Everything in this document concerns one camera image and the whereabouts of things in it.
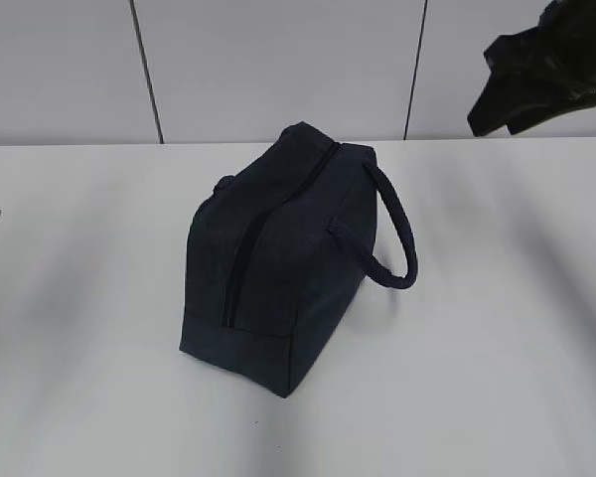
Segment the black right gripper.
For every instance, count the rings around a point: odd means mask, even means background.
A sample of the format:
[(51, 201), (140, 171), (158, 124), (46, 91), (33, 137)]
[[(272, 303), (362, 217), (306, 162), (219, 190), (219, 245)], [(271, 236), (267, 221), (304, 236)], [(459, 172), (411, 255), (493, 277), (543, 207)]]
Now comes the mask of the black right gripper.
[(550, 2), (537, 32), (499, 36), (484, 59), (490, 75), (467, 116), (476, 137), (596, 107), (596, 1)]

